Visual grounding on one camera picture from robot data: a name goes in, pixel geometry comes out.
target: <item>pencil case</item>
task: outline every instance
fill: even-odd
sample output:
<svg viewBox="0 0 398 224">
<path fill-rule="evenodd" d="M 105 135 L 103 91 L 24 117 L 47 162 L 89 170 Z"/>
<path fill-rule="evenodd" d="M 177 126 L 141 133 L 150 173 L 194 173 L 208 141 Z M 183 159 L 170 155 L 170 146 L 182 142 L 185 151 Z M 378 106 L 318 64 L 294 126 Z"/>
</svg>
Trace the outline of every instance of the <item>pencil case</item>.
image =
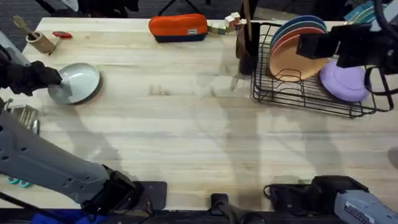
<svg viewBox="0 0 398 224">
<path fill-rule="evenodd" d="M 154 16 L 149 30 L 159 43 L 201 41 L 207 35 L 206 17 L 199 13 Z"/>
</svg>

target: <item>wooden tabletop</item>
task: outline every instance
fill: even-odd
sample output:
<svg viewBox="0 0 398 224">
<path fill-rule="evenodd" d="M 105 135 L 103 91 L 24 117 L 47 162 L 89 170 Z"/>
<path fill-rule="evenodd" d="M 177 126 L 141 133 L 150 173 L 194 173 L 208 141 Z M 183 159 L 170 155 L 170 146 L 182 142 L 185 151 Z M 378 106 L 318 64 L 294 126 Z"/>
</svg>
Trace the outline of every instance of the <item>wooden tabletop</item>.
<svg viewBox="0 0 398 224">
<path fill-rule="evenodd" d="M 227 192 L 241 208 L 267 210 L 266 184 L 334 174 L 357 179 L 398 210 L 396 111 L 346 119 L 260 105 L 250 99 L 250 79 L 238 75 L 235 34 L 158 44 L 148 21 L 44 18 L 37 29 L 51 41 L 55 30 L 73 39 L 50 57 L 30 45 L 24 55 L 53 68 L 90 63 L 103 76 L 102 90 L 78 106 L 55 104 L 47 90 L 31 98 L 2 90 L 1 97 L 37 108 L 41 136 L 64 150 L 166 181 L 168 209 L 207 208 L 210 194 Z M 38 186 L 20 189 L 4 179 L 1 188 L 40 207 L 79 207 Z"/>
</svg>

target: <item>purple plate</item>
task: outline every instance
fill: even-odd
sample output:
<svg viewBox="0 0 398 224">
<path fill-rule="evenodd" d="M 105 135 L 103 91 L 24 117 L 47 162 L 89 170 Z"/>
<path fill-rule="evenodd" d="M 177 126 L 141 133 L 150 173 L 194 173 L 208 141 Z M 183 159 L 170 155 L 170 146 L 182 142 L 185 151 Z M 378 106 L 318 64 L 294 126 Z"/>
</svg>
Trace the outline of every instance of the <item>purple plate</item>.
<svg viewBox="0 0 398 224">
<path fill-rule="evenodd" d="M 361 67 L 340 68 L 336 61 L 331 61 L 321 69 L 320 81 L 333 96 L 347 102 L 359 102 L 369 95 L 364 76 L 365 71 Z"/>
</svg>

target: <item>dish rack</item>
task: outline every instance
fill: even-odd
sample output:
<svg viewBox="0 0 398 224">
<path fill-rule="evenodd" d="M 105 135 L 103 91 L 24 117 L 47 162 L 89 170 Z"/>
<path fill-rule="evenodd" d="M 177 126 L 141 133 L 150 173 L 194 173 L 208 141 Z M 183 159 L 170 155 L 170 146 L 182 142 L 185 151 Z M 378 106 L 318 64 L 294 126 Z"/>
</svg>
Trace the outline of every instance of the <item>dish rack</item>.
<svg viewBox="0 0 398 224">
<path fill-rule="evenodd" d="M 304 80 L 299 78 L 301 76 L 299 71 L 286 68 L 280 71 L 279 75 L 283 76 L 283 72 L 288 70 L 290 74 L 293 71 L 297 72 L 297 82 L 284 82 L 274 78 L 269 70 L 269 47 L 273 35 L 272 30 L 276 30 L 280 25 L 265 22 L 260 24 L 260 27 L 262 30 L 258 39 L 258 59 L 252 76 L 252 98 L 256 101 L 306 108 L 349 118 L 393 109 L 394 105 L 391 104 L 388 110 L 378 109 L 372 93 L 366 100 L 357 103 L 341 101 L 323 89 L 318 80 L 318 74 Z"/>
</svg>

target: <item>wooden utensil holder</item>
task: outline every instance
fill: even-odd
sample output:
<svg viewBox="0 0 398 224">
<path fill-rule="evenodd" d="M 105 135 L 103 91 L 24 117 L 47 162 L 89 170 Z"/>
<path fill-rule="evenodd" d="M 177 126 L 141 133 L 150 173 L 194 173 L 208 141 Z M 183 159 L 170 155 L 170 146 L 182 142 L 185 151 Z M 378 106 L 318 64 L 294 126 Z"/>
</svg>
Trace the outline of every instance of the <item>wooden utensil holder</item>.
<svg viewBox="0 0 398 224">
<path fill-rule="evenodd" d="M 32 44 L 33 47 L 35 47 L 39 52 L 49 53 L 55 47 L 55 45 L 48 40 L 48 38 L 41 31 L 35 31 L 35 34 L 39 36 L 39 38 L 35 39 L 31 35 L 27 35 L 25 40 L 26 42 Z"/>
</svg>

